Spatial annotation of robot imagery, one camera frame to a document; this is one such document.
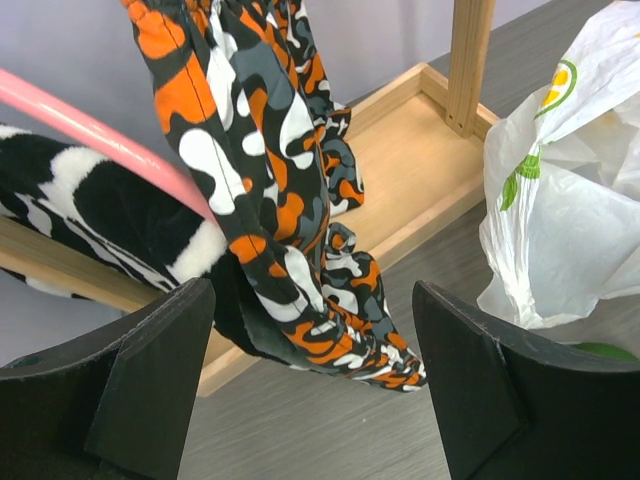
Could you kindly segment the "white plastic bag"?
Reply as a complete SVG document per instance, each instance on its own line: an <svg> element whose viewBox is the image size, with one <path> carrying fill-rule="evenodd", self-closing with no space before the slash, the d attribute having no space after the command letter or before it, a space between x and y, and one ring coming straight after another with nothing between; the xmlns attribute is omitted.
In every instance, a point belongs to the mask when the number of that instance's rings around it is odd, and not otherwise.
<svg viewBox="0 0 640 480"><path fill-rule="evenodd" d="M486 313L538 330L639 292L639 5L591 16L551 81L488 132Z"/></svg>

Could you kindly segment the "light green fake apple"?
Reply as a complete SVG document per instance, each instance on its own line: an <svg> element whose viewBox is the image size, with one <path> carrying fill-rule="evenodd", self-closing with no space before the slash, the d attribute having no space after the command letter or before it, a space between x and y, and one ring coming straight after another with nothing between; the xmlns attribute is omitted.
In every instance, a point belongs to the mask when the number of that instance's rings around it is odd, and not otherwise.
<svg viewBox="0 0 640 480"><path fill-rule="evenodd" d="M633 361L636 362L639 360L633 353L625 350L619 346L601 343L601 342L580 342L572 344L572 347L590 354L612 358L616 360L623 361Z"/></svg>

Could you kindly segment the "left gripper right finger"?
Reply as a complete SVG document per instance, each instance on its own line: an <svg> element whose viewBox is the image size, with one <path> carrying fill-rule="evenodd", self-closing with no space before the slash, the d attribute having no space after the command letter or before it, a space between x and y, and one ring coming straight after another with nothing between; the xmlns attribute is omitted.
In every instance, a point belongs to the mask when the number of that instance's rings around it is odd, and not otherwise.
<svg viewBox="0 0 640 480"><path fill-rule="evenodd" d="M414 324L454 479L635 479L639 365L417 282Z"/></svg>

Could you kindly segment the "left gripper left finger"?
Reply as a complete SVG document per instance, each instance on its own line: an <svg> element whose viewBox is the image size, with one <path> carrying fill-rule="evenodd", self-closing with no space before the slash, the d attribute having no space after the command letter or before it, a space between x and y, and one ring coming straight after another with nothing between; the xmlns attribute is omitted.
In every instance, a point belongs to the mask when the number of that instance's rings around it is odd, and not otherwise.
<svg viewBox="0 0 640 480"><path fill-rule="evenodd" d="M2 478L176 478L215 301L192 279L2 367Z"/></svg>

